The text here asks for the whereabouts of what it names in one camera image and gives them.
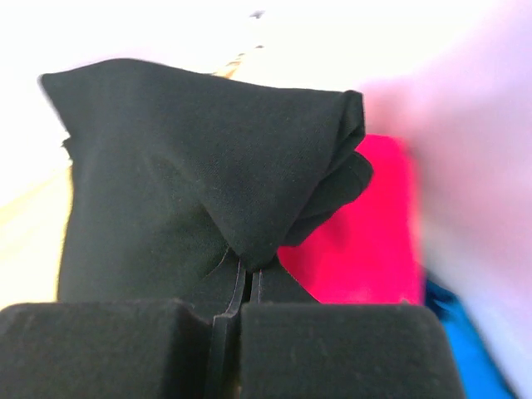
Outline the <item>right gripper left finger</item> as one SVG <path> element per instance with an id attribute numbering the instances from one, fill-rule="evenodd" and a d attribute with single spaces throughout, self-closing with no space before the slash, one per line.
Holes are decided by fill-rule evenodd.
<path id="1" fill-rule="evenodd" d="M 245 273 L 225 258 L 185 300 L 1 312 L 4 398 L 229 398 Z"/>

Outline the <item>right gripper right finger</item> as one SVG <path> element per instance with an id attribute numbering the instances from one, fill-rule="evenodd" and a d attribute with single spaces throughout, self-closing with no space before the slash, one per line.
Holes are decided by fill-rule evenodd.
<path id="1" fill-rule="evenodd" d="M 462 398 L 446 334 L 428 308 L 318 303 L 275 265 L 241 312 L 243 398 Z"/>

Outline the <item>black floral print t-shirt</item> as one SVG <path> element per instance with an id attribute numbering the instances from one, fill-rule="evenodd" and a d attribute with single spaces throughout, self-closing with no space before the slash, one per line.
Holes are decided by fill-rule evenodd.
<path id="1" fill-rule="evenodd" d="M 372 178 L 362 95 L 256 86 L 136 59 L 40 79 L 68 137 L 62 302 L 179 298 L 227 254 L 301 244 Z"/>

